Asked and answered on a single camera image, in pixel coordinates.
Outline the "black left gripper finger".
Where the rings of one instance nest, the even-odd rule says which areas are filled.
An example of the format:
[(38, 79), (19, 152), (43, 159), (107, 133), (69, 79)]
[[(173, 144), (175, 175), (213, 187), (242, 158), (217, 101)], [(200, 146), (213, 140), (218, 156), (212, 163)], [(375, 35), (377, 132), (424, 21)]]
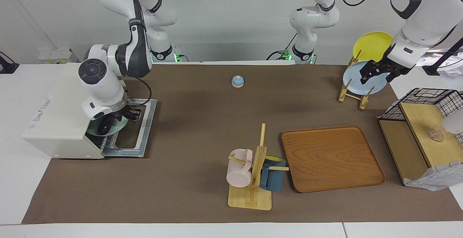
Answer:
[(403, 74), (403, 68), (387, 68), (387, 73), (386, 81), (390, 83), (394, 78)]
[(367, 63), (360, 69), (361, 79), (360, 82), (364, 85), (367, 81), (379, 74), (377, 63), (373, 60), (367, 61)]

